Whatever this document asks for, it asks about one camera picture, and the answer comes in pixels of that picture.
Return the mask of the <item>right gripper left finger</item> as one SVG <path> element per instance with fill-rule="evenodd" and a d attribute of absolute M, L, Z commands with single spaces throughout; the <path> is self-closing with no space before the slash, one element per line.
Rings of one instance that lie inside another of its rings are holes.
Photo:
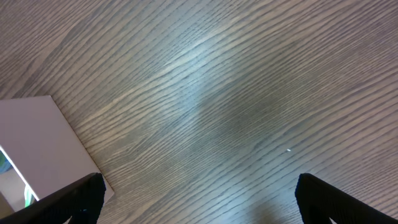
<path fill-rule="evenodd" d="M 96 224 L 104 205 L 106 186 L 94 172 L 1 219 L 1 224 Z"/>

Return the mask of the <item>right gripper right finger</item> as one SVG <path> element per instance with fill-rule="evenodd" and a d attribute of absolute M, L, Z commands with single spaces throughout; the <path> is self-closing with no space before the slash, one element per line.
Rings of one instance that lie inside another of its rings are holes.
<path fill-rule="evenodd" d="M 299 175 L 295 198 L 304 224 L 397 224 L 396 219 L 309 173 Z"/>

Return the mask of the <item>green white toothbrush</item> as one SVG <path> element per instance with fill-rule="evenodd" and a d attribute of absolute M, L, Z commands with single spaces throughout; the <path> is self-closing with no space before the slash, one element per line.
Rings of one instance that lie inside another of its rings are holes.
<path fill-rule="evenodd" d="M 31 205 L 35 200 L 35 197 L 32 193 L 32 190 L 30 189 L 30 187 L 28 185 L 25 186 L 24 188 L 24 206 L 28 207 L 29 205 Z"/>

